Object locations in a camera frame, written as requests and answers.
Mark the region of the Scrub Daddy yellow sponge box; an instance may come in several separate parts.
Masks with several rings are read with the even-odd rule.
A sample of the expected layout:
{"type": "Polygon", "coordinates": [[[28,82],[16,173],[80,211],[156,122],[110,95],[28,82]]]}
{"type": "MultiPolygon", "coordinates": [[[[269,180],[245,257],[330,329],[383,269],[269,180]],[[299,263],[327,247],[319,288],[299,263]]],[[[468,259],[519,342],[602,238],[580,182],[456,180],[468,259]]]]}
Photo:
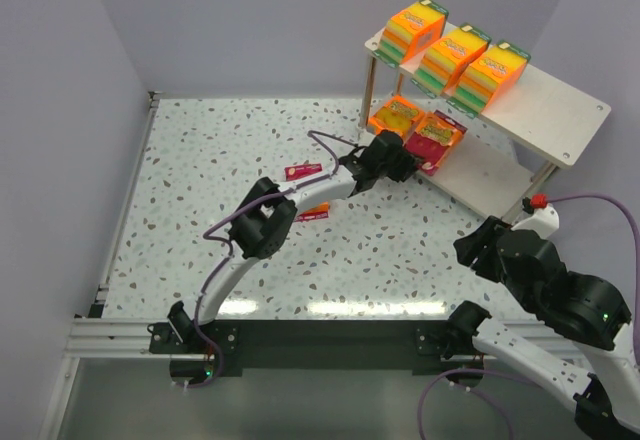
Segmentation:
{"type": "Polygon", "coordinates": [[[368,119],[367,128],[374,134],[388,130],[405,139],[425,114],[419,106],[396,95],[368,119]]]}

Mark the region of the pink Scrub Mommy box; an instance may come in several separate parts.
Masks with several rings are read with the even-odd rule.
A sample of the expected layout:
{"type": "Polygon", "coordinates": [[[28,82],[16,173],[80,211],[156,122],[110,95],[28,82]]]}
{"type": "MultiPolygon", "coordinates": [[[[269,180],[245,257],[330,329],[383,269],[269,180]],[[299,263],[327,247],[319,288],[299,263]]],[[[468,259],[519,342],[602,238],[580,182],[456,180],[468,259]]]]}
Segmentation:
{"type": "Polygon", "coordinates": [[[467,128],[439,110],[427,112],[405,143],[422,161],[420,170],[433,176],[462,141],[467,128]]]}

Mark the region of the orange Scrub Daddy box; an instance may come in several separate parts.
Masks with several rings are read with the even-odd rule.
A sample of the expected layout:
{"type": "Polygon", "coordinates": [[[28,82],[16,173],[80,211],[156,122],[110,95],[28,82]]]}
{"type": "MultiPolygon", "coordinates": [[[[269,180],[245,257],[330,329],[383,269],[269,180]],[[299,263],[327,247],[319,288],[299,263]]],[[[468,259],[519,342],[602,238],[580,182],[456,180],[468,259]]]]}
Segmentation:
{"type": "MultiPolygon", "coordinates": [[[[308,163],[300,165],[288,166],[284,169],[286,181],[296,181],[308,176],[318,174],[323,171],[323,167],[320,163],[308,163]]],[[[295,221],[296,222],[308,222],[314,220],[327,219],[329,217],[330,205],[328,202],[319,204],[312,209],[309,209],[303,213],[300,213],[295,221]]]]}

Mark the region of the Sponge Daddy multipack box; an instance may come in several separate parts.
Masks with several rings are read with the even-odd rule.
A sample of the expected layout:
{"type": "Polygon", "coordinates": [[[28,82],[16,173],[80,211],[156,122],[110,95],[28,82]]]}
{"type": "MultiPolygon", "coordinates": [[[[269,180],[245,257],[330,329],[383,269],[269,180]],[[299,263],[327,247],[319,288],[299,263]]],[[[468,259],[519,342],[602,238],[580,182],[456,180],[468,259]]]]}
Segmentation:
{"type": "Polygon", "coordinates": [[[438,40],[448,16],[449,11],[433,0],[414,2],[387,21],[374,54],[396,68],[438,40]]]}
{"type": "Polygon", "coordinates": [[[464,23],[430,45],[412,82],[431,98],[453,88],[466,68],[484,53],[492,38],[477,27],[464,23]]]}

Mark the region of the Sponge Daddy yellow green box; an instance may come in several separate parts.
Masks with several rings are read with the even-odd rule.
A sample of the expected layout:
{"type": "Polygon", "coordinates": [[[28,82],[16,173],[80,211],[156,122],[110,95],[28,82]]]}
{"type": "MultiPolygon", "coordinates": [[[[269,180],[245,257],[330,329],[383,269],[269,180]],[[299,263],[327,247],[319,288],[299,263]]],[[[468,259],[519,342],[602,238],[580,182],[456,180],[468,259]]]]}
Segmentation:
{"type": "Polygon", "coordinates": [[[469,64],[446,103],[470,118],[477,117],[517,83],[530,60],[528,52],[500,40],[469,64]]]}

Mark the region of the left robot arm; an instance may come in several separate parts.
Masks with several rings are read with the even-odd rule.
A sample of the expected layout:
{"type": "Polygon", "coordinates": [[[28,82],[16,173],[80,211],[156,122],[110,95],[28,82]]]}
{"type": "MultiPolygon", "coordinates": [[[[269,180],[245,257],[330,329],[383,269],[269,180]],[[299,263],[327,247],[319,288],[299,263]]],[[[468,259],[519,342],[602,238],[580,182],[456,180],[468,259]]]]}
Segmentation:
{"type": "Polygon", "coordinates": [[[204,280],[191,314],[181,301],[170,308],[168,324],[179,345],[216,345],[204,326],[216,319],[242,277],[281,249],[300,214],[366,192],[380,179],[404,182],[423,163],[407,150],[401,136],[389,130],[375,135],[367,145],[317,130],[310,130],[308,136],[331,155],[330,168],[285,182],[259,179],[233,213],[204,232],[205,240],[226,245],[228,252],[204,280]]]}

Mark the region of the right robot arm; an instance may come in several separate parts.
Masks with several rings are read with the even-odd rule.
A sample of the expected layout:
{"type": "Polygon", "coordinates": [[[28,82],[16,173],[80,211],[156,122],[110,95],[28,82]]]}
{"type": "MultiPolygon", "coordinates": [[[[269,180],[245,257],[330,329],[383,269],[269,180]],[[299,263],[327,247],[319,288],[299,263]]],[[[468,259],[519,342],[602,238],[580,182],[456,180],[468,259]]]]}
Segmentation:
{"type": "Polygon", "coordinates": [[[638,438],[634,326],[619,290],[600,277],[568,270],[552,242],[496,217],[456,240],[454,249],[459,264],[504,285],[526,312],[571,341],[589,366],[555,357],[471,301],[448,319],[446,353],[472,347],[498,358],[571,411],[591,439],[638,438]]]}

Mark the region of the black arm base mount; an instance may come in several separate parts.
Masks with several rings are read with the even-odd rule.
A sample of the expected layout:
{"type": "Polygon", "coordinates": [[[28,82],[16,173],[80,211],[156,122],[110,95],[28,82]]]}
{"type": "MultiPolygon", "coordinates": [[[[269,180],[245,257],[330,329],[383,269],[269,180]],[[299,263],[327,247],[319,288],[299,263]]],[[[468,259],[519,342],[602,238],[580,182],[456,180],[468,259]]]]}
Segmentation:
{"type": "Polygon", "coordinates": [[[222,368],[247,370],[404,370],[414,375],[481,366],[469,342],[455,344],[445,320],[218,320],[202,328],[223,359],[195,329],[179,335],[170,323],[147,326],[149,352],[170,358],[174,379],[199,382],[222,368]]]}

